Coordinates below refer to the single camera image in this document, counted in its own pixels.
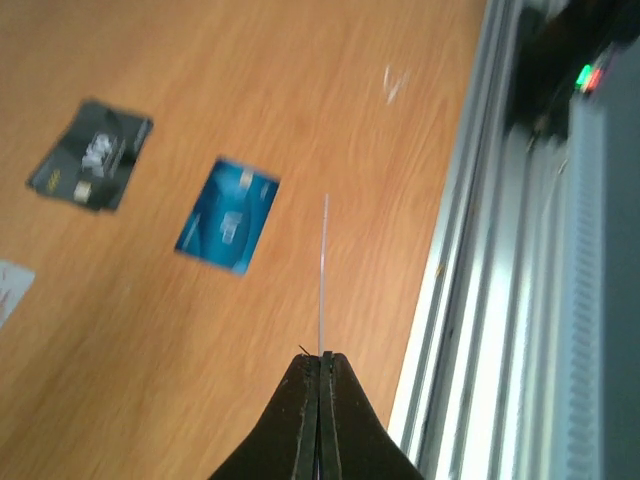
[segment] green led light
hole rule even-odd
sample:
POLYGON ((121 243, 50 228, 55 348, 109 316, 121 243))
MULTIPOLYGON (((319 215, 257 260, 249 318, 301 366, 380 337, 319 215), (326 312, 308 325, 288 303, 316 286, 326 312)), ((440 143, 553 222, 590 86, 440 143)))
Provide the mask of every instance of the green led light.
POLYGON ((589 77, 591 76, 591 71, 592 71, 591 65, 585 65, 585 67, 580 72, 580 76, 578 77, 578 80, 576 80, 576 87, 582 88, 589 81, 589 77))

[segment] wooden surface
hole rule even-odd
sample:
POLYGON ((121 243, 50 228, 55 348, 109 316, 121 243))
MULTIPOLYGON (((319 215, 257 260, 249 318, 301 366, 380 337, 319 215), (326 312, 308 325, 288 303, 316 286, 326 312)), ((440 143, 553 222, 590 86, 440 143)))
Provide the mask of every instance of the wooden surface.
POLYGON ((325 345, 386 424, 483 9, 2 2, 0 258, 36 279, 0 331, 0 478, 210 474, 316 350, 324 192, 325 345), (114 215, 24 186, 87 96, 156 123, 114 215), (282 182, 244 277, 173 252, 218 154, 282 182))

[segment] card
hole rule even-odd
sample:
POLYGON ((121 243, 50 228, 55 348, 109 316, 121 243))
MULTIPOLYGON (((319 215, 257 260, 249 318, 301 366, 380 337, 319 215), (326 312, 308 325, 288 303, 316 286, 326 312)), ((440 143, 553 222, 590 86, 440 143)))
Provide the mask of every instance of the card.
POLYGON ((152 129, 146 116, 84 102, 27 185, 90 210, 116 210, 152 129))
POLYGON ((243 275, 279 181, 218 158, 180 234, 176 250, 243 275))
POLYGON ((0 260, 0 327, 27 293, 35 276, 26 268, 0 260))

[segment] aluminum rail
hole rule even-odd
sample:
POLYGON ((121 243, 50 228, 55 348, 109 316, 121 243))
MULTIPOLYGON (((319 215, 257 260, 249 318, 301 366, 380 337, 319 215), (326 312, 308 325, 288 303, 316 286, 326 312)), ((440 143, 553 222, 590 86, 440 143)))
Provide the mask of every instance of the aluminum rail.
POLYGON ((389 425, 428 479, 601 471, 604 120, 505 132, 522 6, 487 6, 389 425))

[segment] white card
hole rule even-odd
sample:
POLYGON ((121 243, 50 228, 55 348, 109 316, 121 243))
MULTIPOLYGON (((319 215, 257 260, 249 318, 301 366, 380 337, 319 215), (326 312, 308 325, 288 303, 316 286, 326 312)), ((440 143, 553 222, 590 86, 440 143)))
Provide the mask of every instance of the white card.
POLYGON ((0 327, 27 293, 35 276, 31 270, 0 260, 0 327))

